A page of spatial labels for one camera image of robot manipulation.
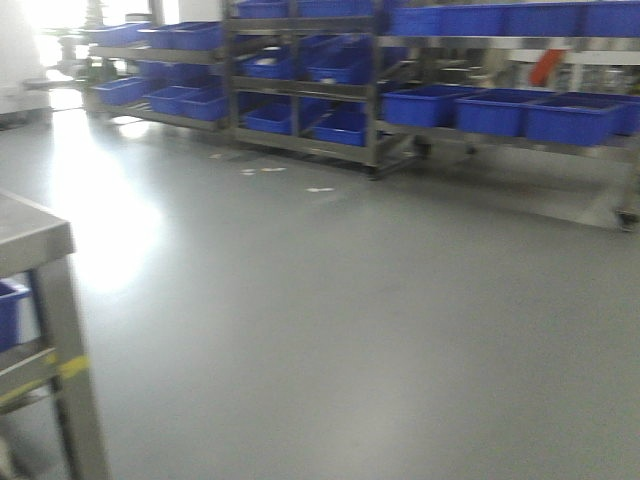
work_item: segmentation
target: wall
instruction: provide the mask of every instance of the wall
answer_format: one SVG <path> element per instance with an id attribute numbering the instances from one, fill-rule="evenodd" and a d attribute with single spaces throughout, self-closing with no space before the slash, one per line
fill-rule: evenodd
<path id="1" fill-rule="evenodd" d="M 222 19 L 222 0 L 178 0 L 180 21 Z"/>

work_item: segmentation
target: stainless steel table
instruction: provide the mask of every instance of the stainless steel table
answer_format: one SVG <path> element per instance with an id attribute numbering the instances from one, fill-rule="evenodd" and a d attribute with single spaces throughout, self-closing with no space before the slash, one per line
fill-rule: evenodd
<path id="1" fill-rule="evenodd" d="M 0 353 L 0 407 L 50 385 L 74 480 L 110 478 L 73 296 L 68 222 L 0 192 L 0 278 L 26 273 L 40 337 Z"/>

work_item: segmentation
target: metal shelf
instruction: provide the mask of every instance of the metal shelf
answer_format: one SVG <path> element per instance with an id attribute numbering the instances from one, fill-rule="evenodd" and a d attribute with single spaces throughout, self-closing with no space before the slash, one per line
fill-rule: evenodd
<path id="1" fill-rule="evenodd" d="M 485 144 L 536 152 L 558 153 L 579 157 L 602 158 L 606 160 L 634 163 L 640 154 L 640 135 L 633 137 L 612 137 L 606 143 L 593 147 L 568 145 L 564 143 L 540 142 L 528 140 L 523 137 L 503 137 L 499 135 L 485 135 L 481 133 L 468 133 L 453 128 L 427 128 L 410 125 L 395 125 L 379 120 L 376 128 L 388 133 L 404 133 L 419 135 L 428 139 L 445 142 L 459 142 L 468 144 Z"/>
<path id="2" fill-rule="evenodd" d="M 0 405 L 14 402 L 57 374 L 55 349 L 40 339 L 0 353 Z"/>
<path id="3" fill-rule="evenodd" d="M 340 85 L 242 76 L 232 77 L 232 88 L 251 92 L 346 101 L 366 101 L 370 95 L 368 85 Z"/>
<path id="4" fill-rule="evenodd" d="M 507 50 L 563 49 L 574 51 L 637 51 L 640 38 L 597 37 L 400 37 L 378 38 L 382 47 L 496 48 Z"/>
<path id="5" fill-rule="evenodd" d="M 127 105 L 107 105 L 100 104 L 98 110 L 118 116 L 128 116 L 150 120 L 153 122 L 166 123 L 176 127 L 194 128 L 196 130 L 214 131 L 220 127 L 220 123 L 225 119 L 208 122 L 196 120 L 179 115 L 168 115 L 166 113 L 154 112 L 147 102 L 134 102 Z"/>
<path id="6" fill-rule="evenodd" d="M 89 49 L 89 55 L 103 58 L 126 58 L 129 60 L 152 60 L 158 62 L 213 65 L 224 60 L 226 56 L 226 48 L 220 47 L 215 50 L 171 50 L 165 48 L 150 48 L 147 46 L 92 46 Z"/>
<path id="7" fill-rule="evenodd" d="M 267 133 L 247 128 L 236 128 L 235 138 L 241 142 L 257 143 L 269 147 L 294 150 L 297 152 L 309 153 L 312 155 L 323 155 L 326 157 L 339 158 L 352 162 L 366 164 L 367 147 L 355 147 L 353 145 L 343 145 L 341 143 L 323 142 L 311 138 L 294 137 L 291 135 L 280 135 L 277 133 Z"/>
<path id="8" fill-rule="evenodd" d="M 374 17 L 328 18 L 230 18 L 226 21 L 230 32 L 252 32 L 263 35 L 282 33 L 358 33 L 375 30 Z"/>
<path id="9" fill-rule="evenodd" d="M 275 37 L 266 36 L 233 44 L 234 55 L 246 55 L 261 48 L 273 45 Z M 125 47 L 100 47 L 92 45 L 89 55 L 103 58 L 125 58 L 128 60 L 151 60 L 157 62 L 194 63 L 214 65 L 223 62 L 227 57 L 227 48 L 214 50 L 172 50 L 167 48 L 151 48 L 145 44 L 133 44 Z"/>

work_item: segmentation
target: rack caster wheel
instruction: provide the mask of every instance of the rack caster wheel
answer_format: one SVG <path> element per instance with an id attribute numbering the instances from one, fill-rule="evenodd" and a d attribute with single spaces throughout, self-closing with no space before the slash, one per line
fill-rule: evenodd
<path id="1" fill-rule="evenodd" d="M 378 169 L 378 167 L 370 167 L 368 165 L 365 165 L 364 173 L 367 175 L 367 178 L 372 182 L 380 180 L 380 170 Z"/>
<path id="2" fill-rule="evenodd" d="M 635 213 L 617 211 L 616 216 L 618 217 L 618 228 L 623 232 L 634 232 L 640 222 L 640 218 Z"/>

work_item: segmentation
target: blue tray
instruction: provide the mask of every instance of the blue tray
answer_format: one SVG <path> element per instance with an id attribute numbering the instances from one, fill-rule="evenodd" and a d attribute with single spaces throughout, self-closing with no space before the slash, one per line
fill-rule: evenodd
<path id="1" fill-rule="evenodd" d="M 0 352 L 18 344 L 18 303 L 29 296 L 29 289 L 5 278 L 0 280 Z"/>
<path id="2" fill-rule="evenodd" d="M 530 104 L 527 138 L 572 145 L 598 145 L 616 126 L 620 104 L 594 99 L 552 98 Z"/>
<path id="3" fill-rule="evenodd" d="M 247 113 L 244 123 L 251 130 L 291 135 L 291 105 L 270 103 Z"/>
<path id="4" fill-rule="evenodd" d="M 281 0 L 245 0 L 238 4 L 240 18 L 285 18 L 289 4 Z"/>
<path id="5" fill-rule="evenodd" d="M 586 3 L 520 3 L 506 6 L 505 35 L 575 37 L 580 35 Z"/>
<path id="6" fill-rule="evenodd" d="M 353 17 L 373 15 L 371 0 L 298 0 L 301 17 Z"/>
<path id="7" fill-rule="evenodd" d="M 441 35 L 497 36 L 504 32 L 504 5 L 454 5 L 442 8 Z"/>
<path id="8" fill-rule="evenodd" d="M 102 47 L 119 47 L 144 40 L 141 30 L 150 25 L 149 22 L 128 22 L 122 25 L 105 26 L 85 30 L 93 43 Z"/>
<path id="9" fill-rule="evenodd" d="M 632 95 L 615 95 L 603 93 L 568 92 L 562 98 L 588 98 L 606 100 L 619 103 L 622 107 L 618 112 L 618 119 L 614 132 L 618 135 L 633 135 L 640 131 L 640 97 Z"/>
<path id="10" fill-rule="evenodd" d="M 172 31 L 174 48 L 179 50 L 212 50 L 222 46 L 220 22 L 203 22 Z"/>
<path id="11" fill-rule="evenodd" d="M 442 31 L 442 7 L 396 8 L 391 13 L 391 35 L 433 36 Z"/>
<path id="12" fill-rule="evenodd" d="M 151 48 L 175 48 L 173 45 L 173 31 L 198 25 L 202 22 L 182 22 L 173 25 L 163 25 L 155 28 L 145 28 L 140 32 Z"/>
<path id="13" fill-rule="evenodd" d="M 326 142 L 364 146 L 367 117 L 361 113 L 339 110 L 313 127 L 313 136 Z"/>
<path id="14" fill-rule="evenodd" d="M 640 2 L 589 2 L 585 37 L 640 37 Z"/>
<path id="15" fill-rule="evenodd" d="M 419 127 L 453 127 L 455 101 L 481 92 L 475 87 L 429 85 L 383 95 L 383 115 L 389 123 Z"/>
<path id="16" fill-rule="evenodd" d="M 144 96 L 151 104 L 154 112 L 167 113 L 169 115 L 182 115 L 181 100 L 197 93 L 195 88 L 188 87 L 167 87 L 157 92 Z"/>
<path id="17" fill-rule="evenodd" d="M 154 89 L 154 82 L 142 77 L 129 77 L 92 87 L 100 101 L 109 105 L 124 105 L 138 100 Z"/>
<path id="18" fill-rule="evenodd" d="M 197 120 L 213 122 L 229 114 L 229 98 L 221 88 L 212 88 L 184 97 L 180 100 L 182 114 Z"/>
<path id="19" fill-rule="evenodd" d="M 538 90 L 487 90 L 480 95 L 456 100 L 457 128 L 465 132 L 522 136 L 527 104 L 549 98 L 553 92 Z"/>
<path id="20" fill-rule="evenodd" d="M 307 67 L 311 79 L 324 83 L 362 85 L 372 74 L 371 60 L 360 48 L 345 48 Z"/>

